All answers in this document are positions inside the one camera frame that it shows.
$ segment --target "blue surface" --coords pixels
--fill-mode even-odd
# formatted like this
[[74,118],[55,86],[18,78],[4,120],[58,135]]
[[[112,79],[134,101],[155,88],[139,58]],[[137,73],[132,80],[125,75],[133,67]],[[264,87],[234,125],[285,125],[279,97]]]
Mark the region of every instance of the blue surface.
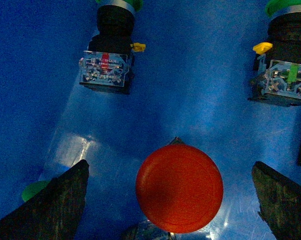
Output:
[[262,161],[301,184],[301,107],[247,101],[266,3],[146,1],[132,38],[147,49],[125,96],[78,85],[93,1],[0,2],[0,218],[22,204],[25,186],[84,158],[90,178],[75,239],[120,239],[145,219],[139,167],[178,136],[207,153],[224,182],[215,219],[178,239],[274,240],[257,214],[251,169]]

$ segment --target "yellow tab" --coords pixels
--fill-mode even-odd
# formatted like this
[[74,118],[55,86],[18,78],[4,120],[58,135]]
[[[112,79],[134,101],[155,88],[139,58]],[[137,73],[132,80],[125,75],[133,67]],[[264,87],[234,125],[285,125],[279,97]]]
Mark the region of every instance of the yellow tab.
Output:
[[141,44],[139,42],[135,42],[130,45],[134,52],[144,52],[146,49],[146,44]]
[[252,49],[259,55],[266,53],[273,47],[272,43],[269,42],[261,42],[260,44],[254,46]]

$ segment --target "yellow latch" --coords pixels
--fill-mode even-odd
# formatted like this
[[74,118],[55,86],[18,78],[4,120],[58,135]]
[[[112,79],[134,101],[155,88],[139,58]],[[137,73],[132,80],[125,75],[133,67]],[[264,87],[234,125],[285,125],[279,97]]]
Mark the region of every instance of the yellow latch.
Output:
[[261,42],[260,44],[254,46],[252,49],[259,55],[266,53],[273,47],[272,43],[269,42]]
[[144,52],[146,49],[146,44],[141,44],[139,42],[135,42],[130,45],[134,52]]

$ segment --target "red button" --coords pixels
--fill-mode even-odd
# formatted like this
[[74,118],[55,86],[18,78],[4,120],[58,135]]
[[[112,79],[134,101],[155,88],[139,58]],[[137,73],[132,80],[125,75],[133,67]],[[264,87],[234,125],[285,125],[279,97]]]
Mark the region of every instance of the red button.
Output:
[[213,160],[185,144],[153,152],[136,179],[137,199],[146,217],[159,228],[178,234],[206,226],[221,207],[223,191]]

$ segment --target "blue background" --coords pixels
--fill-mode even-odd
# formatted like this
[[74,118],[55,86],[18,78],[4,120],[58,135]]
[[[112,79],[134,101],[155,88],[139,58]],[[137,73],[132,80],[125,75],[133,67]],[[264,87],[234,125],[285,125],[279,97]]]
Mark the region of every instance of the blue background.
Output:
[[90,164],[76,240],[117,240],[146,219],[135,196],[143,160],[178,136],[207,153],[224,182],[215,219],[182,240],[274,240],[251,177],[263,161],[301,184],[301,107],[247,101],[267,37],[266,0],[146,1],[136,15],[131,95],[78,84],[97,34],[93,0],[0,1],[0,219],[23,189],[80,159]]

